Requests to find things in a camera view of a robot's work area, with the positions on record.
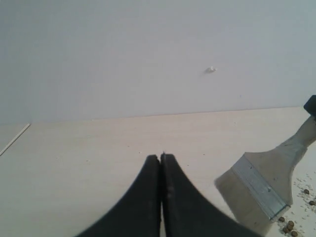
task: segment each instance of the brown seed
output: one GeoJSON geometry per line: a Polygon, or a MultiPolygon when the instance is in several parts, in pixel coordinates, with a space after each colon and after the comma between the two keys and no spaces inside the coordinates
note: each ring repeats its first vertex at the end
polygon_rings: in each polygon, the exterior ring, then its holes
{"type": "Polygon", "coordinates": [[[281,222],[284,222],[285,218],[283,216],[281,216],[278,220],[281,221],[281,222]]]}
{"type": "Polygon", "coordinates": [[[287,227],[284,227],[284,228],[283,228],[283,232],[284,232],[284,233],[289,233],[290,231],[288,230],[287,227]]]}
{"type": "Polygon", "coordinates": [[[287,229],[288,229],[289,231],[291,231],[291,230],[293,230],[293,226],[287,225],[287,229]]]}
{"type": "Polygon", "coordinates": [[[293,221],[289,221],[289,222],[288,222],[288,225],[294,226],[294,222],[293,222],[293,221]]]}
{"type": "Polygon", "coordinates": [[[292,236],[298,236],[297,232],[296,231],[292,231],[292,236]]]}

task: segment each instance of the white wall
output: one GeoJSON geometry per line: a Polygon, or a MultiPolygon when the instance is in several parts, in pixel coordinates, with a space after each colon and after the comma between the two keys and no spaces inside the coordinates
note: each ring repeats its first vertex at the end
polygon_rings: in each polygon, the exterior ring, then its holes
{"type": "Polygon", "coordinates": [[[314,0],[0,3],[0,124],[301,106],[315,68],[314,0]]]}

